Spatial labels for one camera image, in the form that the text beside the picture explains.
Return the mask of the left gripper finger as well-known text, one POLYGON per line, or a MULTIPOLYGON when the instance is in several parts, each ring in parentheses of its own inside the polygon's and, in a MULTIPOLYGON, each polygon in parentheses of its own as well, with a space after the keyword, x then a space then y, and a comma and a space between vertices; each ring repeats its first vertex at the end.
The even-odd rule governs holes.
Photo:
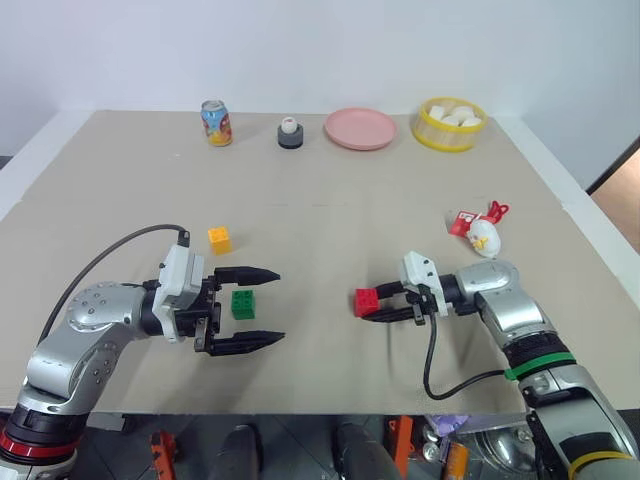
POLYGON ((257 267, 217 267, 214 270, 214 283, 218 288, 226 284, 256 286, 280 279, 281 276, 279 274, 268 269, 257 267))
POLYGON ((286 336, 283 332, 247 331, 236 332, 232 337, 214 339, 209 347, 212 357, 248 354, 268 347, 286 336))

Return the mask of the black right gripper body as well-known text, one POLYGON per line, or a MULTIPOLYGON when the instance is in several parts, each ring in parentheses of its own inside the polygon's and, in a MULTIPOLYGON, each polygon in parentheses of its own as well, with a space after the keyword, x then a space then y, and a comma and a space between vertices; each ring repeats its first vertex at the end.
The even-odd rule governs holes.
POLYGON ((407 306, 401 309, 401 320, 413 320, 417 326, 424 326, 434 314, 434 296, 431 289, 424 285, 406 285, 403 287, 407 306))

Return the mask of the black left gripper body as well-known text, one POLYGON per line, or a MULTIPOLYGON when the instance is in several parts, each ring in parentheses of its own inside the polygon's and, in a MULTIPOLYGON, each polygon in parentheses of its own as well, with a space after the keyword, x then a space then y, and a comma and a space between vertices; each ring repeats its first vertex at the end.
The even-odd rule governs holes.
POLYGON ((194 351, 215 354, 215 336, 220 333, 221 303, 216 300, 221 284, 215 275, 203 279, 201 291, 194 302, 175 312, 176 326, 181 336, 194 339, 194 351))

